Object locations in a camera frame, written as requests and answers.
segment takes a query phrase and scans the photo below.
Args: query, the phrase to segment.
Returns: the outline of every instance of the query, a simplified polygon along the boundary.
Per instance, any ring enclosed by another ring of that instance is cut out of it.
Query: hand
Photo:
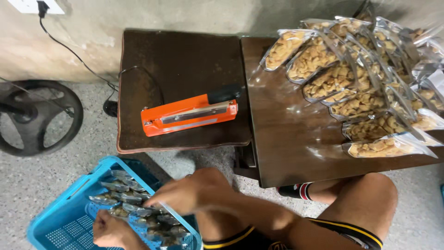
[[[181,180],[170,181],[143,206],[159,206],[162,202],[179,214],[193,214],[209,205],[207,197],[221,191],[234,193],[222,173],[215,168],[205,168]]]
[[[140,241],[138,235],[125,221],[112,217],[107,210],[99,210],[92,225],[94,244],[104,247],[122,247]]]

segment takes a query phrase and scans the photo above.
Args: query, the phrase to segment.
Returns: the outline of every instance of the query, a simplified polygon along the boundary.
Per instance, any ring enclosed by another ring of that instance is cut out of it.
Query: concrete wall
[[[350,16],[362,0],[58,0],[43,23],[97,73],[116,79],[125,28],[273,35],[307,17]],[[444,21],[443,0],[381,0],[380,15],[411,28]],[[41,29],[36,14],[0,2],[0,77],[97,81]]]

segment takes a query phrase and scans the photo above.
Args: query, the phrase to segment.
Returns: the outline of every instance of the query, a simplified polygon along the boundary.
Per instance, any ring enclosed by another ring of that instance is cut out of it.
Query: orange heat sealer
[[[140,113],[148,137],[230,121],[238,113],[238,98],[243,89],[238,84],[155,108],[145,107]]]

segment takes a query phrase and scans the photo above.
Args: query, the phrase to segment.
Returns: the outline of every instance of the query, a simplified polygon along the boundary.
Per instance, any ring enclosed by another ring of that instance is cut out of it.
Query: black sock
[[[277,192],[281,196],[292,197],[297,199],[312,200],[308,195],[308,188],[312,183],[302,183],[290,186],[278,187]]]

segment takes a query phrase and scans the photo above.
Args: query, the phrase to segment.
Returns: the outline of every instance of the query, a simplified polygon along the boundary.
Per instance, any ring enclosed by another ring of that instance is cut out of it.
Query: black shorts
[[[382,241],[369,231],[343,222],[307,218],[318,226],[337,232],[348,240],[360,245],[364,249],[380,250]],[[285,250],[288,249],[282,242],[270,240],[253,226],[225,240],[217,242],[203,242],[204,249],[237,250]]]

